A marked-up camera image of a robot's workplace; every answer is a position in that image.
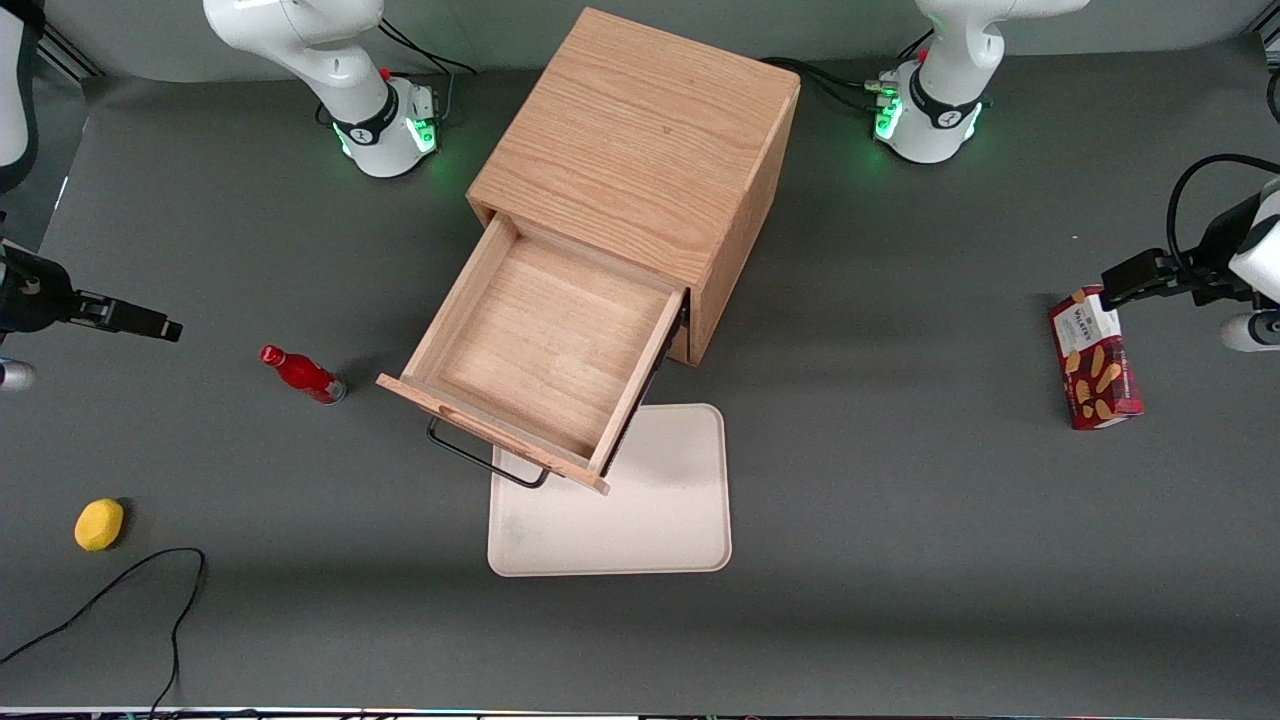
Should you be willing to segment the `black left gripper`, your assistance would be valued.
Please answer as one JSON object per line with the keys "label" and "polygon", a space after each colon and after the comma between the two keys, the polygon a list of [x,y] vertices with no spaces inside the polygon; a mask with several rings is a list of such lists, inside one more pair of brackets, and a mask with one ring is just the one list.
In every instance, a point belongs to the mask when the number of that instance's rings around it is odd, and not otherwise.
{"label": "black left gripper", "polygon": [[1253,288],[1229,269],[1230,260],[1249,234],[1260,195],[1217,215],[1204,229],[1201,242],[1185,252],[1190,277],[1172,278],[1172,260],[1165,250],[1144,250],[1101,273],[1100,302],[1105,310],[1153,296],[1189,295],[1196,306],[1219,300],[1252,301]]}

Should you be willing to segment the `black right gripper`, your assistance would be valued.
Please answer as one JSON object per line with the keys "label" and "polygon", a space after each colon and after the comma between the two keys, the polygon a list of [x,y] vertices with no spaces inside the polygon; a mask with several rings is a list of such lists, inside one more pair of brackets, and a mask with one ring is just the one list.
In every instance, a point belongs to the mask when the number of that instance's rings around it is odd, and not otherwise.
{"label": "black right gripper", "polygon": [[1,331],[35,333],[55,322],[120,327],[120,332],[175,343],[184,327],[168,315],[92,293],[74,291],[67,269],[13,245],[3,245]]}

